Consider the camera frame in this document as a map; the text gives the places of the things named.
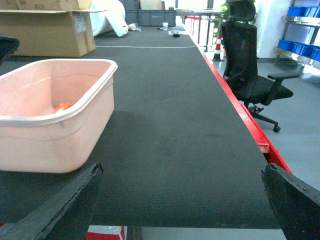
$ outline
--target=white label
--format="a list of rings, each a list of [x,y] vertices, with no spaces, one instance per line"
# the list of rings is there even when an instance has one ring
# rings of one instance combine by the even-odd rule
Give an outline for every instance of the white label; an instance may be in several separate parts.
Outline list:
[[[75,29],[77,33],[81,33],[86,30],[85,16],[82,12],[77,12],[73,14]]]

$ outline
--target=traffic cone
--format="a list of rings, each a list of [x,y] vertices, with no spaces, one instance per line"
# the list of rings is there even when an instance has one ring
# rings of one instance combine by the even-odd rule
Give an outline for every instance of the traffic cone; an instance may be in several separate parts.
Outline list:
[[[221,59],[221,39],[222,36],[219,34],[218,39],[216,40],[215,51],[212,61],[213,62],[222,62],[224,59]]]

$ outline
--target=black conveyor belt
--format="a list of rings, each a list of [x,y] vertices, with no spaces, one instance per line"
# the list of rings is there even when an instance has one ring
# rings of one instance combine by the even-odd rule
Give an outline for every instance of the black conveyor belt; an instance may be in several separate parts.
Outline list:
[[[96,45],[83,58],[119,68],[115,110],[95,149],[68,174],[0,172],[0,223],[101,163],[93,225],[279,228],[261,178],[266,159],[190,37],[143,27]],[[12,57],[0,74],[40,59]]]

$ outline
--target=gray floor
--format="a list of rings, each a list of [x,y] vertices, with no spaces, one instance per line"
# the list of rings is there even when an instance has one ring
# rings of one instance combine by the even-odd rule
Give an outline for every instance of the gray floor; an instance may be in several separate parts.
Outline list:
[[[226,61],[215,62],[222,75]],[[294,92],[293,97],[273,101],[263,114],[279,122],[281,131],[273,132],[273,125],[257,120],[293,174],[320,190],[320,70],[302,65],[259,63],[259,74],[299,72],[301,76],[286,79],[283,85]],[[143,227],[143,240],[285,240],[281,230],[264,229],[208,229]]]

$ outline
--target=chair wheel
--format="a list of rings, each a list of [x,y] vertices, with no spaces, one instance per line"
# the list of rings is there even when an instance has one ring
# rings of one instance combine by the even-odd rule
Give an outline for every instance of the chair wheel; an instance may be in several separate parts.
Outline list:
[[[281,130],[281,128],[280,128],[279,126],[275,126],[275,127],[273,128],[273,131],[274,131],[275,133],[280,132],[280,130]]]

